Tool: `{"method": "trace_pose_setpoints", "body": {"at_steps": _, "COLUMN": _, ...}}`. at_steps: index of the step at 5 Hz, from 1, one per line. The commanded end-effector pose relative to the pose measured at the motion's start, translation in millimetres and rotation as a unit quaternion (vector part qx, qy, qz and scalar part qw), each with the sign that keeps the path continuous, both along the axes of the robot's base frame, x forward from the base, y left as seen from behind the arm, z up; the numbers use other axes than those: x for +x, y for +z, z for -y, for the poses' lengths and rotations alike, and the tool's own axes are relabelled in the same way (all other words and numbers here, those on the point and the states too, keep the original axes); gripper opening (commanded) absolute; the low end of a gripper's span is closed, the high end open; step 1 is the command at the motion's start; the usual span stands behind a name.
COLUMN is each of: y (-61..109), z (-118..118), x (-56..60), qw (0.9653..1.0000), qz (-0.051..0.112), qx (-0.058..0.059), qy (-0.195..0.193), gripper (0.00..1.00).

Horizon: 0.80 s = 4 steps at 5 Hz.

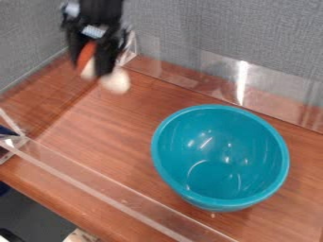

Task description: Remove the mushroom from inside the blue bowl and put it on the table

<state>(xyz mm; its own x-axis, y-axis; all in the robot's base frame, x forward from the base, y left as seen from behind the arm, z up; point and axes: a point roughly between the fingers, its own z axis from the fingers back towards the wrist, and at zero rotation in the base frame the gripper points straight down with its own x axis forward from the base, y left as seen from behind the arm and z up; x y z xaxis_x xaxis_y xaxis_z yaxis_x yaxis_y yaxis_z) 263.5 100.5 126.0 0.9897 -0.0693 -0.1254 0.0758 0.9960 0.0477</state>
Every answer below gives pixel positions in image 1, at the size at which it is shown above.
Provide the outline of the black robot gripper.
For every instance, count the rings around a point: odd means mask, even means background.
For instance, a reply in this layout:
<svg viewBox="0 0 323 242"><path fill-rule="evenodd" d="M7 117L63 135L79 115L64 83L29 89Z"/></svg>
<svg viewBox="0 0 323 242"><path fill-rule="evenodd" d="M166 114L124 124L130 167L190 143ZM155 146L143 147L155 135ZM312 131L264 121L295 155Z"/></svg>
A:
<svg viewBox="0 0 323 242"><path fill-rule="evenodd" d="M65 0L60 6L71 61L77 64L81 49L96 41L96 76L108 75L122 52L120 43L128 39L128 27L123 23L124 0Z"/></svg>

